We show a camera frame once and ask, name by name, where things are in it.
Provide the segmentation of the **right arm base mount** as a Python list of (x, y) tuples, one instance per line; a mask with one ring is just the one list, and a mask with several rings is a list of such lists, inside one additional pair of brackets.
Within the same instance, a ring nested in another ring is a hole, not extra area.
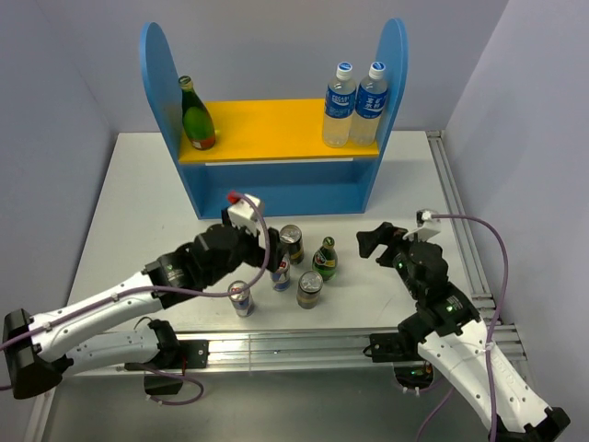
[(390, 363), (402, 391), (418, 394), (434, 382), (433, 366), (420, 357), (409, 339), (398, 331), (370, 334), (363, 354), (373, 363)]

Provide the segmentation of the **black can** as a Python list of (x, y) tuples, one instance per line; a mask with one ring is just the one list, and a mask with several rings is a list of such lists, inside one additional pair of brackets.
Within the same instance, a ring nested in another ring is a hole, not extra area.
[(314, 308), (323, 288), (323, 278), (315, 271), (303, 273), (298, 280), (296, 300), (303, 309)]
[(280, 230), (280, 240), (289, 262), (293, 265), (302, 263), (305, 257), (302, 230), (293, 224), (286, 225)]

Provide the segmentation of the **green glass bottle orange label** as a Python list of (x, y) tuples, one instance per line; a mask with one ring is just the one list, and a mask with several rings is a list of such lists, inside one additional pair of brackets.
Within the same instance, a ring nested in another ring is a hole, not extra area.
[(191, 145), (197, 150), (209, 150), (215, 144), (214, 122), (197, 96), (189, 76), (179, 78), (182, 100), (182, 124)]

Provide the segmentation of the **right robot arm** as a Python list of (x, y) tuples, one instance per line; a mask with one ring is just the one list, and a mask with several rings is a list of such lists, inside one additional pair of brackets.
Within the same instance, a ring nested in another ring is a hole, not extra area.
[(468, 402), (491, 441), (554, 441), (571, 420), (522, 379), (502, 350), (487, 342), (487, 325), (470, 299), (448, 278), (442, 248), (417, 231), (382, 223), (356, 238), (368, 258), (385, 246), (377, 263), (397, 271), (416, 311), (398, 325), (393, 355), (421, 357)]

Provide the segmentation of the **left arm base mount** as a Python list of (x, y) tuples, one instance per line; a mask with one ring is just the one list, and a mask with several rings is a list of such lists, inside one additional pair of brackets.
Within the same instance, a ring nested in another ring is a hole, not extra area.
[[(179, 351), (165, 369), (179, 370), (182, 376), (189, 370), (205, 369), (208, 365), (209, 342), (207, 340), (188, 340), (179, 342)], [(157, 397), (175, 396), (184, 386), (183, 380), (166, 378), (162, 375), (144, 374), (144, 392)]]

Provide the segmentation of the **black can front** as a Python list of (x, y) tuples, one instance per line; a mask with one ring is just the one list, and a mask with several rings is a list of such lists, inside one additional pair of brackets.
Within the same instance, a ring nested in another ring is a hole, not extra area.
[(315, 271), (303, 273), (298, 280), (296, 300), (303, 309), (314, 308), (323, 288), (323, 278)]

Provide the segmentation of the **Red Bull can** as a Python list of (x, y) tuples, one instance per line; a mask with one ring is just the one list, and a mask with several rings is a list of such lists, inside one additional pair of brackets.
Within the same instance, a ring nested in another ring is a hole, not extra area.
[(290, 261), (284, 255), (277, 270), (271, 273), (271, 286), (275, 291), (284, 291), (290, 285)]
[(229, 299), (234, 307), (236, 314), (245, 318), (254, 312), (255, 304), (250, 288), (247, 283), (241, 280), (233, 282), (228, 287)]

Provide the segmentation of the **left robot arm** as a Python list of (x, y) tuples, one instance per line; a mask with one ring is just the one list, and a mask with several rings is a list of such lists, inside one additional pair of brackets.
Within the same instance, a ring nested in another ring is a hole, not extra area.
[(124, 363), (137, 368), (172, 366), (179, 340), (171, 325), (156, 320), (139, 332), (112, 328), (195, 297), (242, 264), (259, 280), (274, 272), (285, 254), (278, 230), (248, 228), (227, 220), (148, 263), (130, 278), (66, 308), (30, 314), (20, 308), (4, 318), (1, 350), (17, 400), (51, 390), (66, 376)]

